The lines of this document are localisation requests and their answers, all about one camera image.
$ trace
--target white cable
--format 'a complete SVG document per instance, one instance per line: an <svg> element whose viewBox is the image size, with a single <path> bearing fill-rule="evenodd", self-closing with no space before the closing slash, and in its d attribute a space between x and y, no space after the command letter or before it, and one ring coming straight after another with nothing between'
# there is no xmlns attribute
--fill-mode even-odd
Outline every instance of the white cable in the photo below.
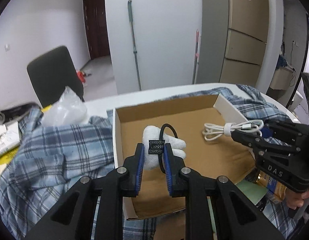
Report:
<svg viewBox="0 0 309 240"><path fill-rule="evenodd" d="M221 135L231 136L234 130L239 130L246 133L259 133L262 136L261 129L263 128L263 121L259 119L242 122L239 124L226 123L224 126L213 123L205 123L205 130L202 134L206 141L213 141Z"/></svg>

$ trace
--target white table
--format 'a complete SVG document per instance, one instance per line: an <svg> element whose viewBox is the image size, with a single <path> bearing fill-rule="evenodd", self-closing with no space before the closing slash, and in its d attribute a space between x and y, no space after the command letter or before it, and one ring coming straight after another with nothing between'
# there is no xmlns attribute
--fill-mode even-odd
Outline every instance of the white table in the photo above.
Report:
<svg viewBox="0 0 309 240"><path fill-rule="evenodd" d="M240 90L236 85L224 84L224 83L197 84L197 85L186 85L186 86L145 90L85 102L85 105L87 106L88 109L88 115L85 121L87 122L92 115L107 117L106 111L113 108L144 104L158 99L167 98L170 96L187 94L190 92L197 92L201 90L209 90L217 87L227 87L235 95L238 95L243 98L250 98L245 92ZM278 107L279 110L286 113L290 117L290 119L293 120L293 122L299 122L299 120L282 104L278 103L277 101L268 97L265 94L262 94L262 96L267 102L274 104L275 106Z"/></svg>

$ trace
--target white velcro strap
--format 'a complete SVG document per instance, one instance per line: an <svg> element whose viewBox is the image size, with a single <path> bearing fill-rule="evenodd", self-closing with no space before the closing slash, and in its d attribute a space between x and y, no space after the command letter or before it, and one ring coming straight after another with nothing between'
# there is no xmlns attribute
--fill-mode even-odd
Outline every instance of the white velcro strap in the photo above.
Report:
<svg viewBox="0 0 309 240"><path fill-rule="evenodd" d="M242 125L242 130L251 130L251 123L246 123Z"/></svg>
<svg viewBox="0 0 309 240"><path fill-rule="evenodd" d="M227 123L225 124L225 126L223 127L223 133L224 133L225 136L228 136L228 137L231 136L230 128L231 128L231 126L232 126L233 124L235 124L235 123L233 123L233 122L227 122Z"/></svg>

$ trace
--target white glove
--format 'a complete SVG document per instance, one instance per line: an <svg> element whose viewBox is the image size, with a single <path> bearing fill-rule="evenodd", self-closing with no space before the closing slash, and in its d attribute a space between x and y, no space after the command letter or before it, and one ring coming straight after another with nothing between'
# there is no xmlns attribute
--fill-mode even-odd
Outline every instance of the white glove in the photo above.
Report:
<svg viewBox="0 0 309 240"><path fill-rule="evenodd" d="M145 170L152 170L159 166L158 155L149 154L149 140L159 140L160 128L156 126L147 126L143 131L142 142L144 145L144 165ZM165 143L170 143L173 149L173 155L185 158L186 153L182 150L186 147L185 141L174 138L164 133Z"/></svg>

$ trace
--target black tag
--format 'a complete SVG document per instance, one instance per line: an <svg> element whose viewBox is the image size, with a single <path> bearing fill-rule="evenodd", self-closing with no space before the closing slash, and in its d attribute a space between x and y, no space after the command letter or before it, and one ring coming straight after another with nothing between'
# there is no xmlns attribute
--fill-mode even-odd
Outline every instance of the black tag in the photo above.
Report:
<svg viewBox="0 0 309 240"><path fill-rule="evenodd" d="M149 140L149 154L163 154L165 140Z"/></svg>

